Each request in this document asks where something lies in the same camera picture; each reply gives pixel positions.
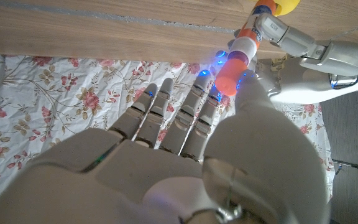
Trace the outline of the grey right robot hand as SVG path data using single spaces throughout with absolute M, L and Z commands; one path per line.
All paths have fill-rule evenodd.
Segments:
M 159 98 L 151 85 L 110 130 L 86 129 L 30 161 L 0 195 L 0 223 L 328 223 L 310 141 L 254 72 L 237 87 L 235 115 L 185 141 L 202 162 L 133 139 Z

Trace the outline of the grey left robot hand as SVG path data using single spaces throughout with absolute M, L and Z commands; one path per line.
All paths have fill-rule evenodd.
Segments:
M 288 58 L 278 68 L 259 62 L 259 82 L 274 103 L 314 104 L 358 91 L 358 43 L 316 41 L 263 13 L 255 26 Z

